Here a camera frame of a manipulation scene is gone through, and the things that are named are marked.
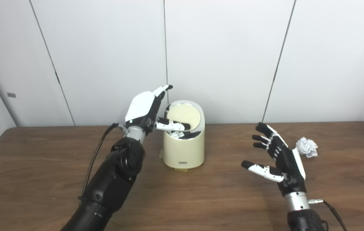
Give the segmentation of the white and black left hand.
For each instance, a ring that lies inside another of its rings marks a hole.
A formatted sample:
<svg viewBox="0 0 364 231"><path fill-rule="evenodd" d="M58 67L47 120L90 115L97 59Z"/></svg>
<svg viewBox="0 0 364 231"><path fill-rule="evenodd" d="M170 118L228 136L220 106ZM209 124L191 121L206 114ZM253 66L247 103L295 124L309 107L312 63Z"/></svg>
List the white and black left hand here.
<svg viewBox="0 0 364 231"><path fill-rule="evenodd" d="M125 116L127 135L139 134L146 136L155 130L163 131L188 131L191 126L188 123L169 120L158 117L158 111L162 100L172 85L160 86L153 92L145 91L132 99Z"/></svg>

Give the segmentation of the white and black right hand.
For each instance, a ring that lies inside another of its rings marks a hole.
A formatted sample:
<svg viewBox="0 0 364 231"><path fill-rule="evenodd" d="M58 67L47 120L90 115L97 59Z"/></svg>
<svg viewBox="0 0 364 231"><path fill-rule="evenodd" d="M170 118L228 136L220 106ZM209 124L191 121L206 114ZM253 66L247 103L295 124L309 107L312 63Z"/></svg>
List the white and black right hand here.
<svg viewBox="0 0 364 231"><path fill-rule="evenodd" d="M275 161L275 167L243 160L241 166L278 184L282 196L290 193L307 193L306 173L297 149L290 149L281 135L269 125L259 122L256 131L263 135L252 135L255 148L264 149Z"/></svg>

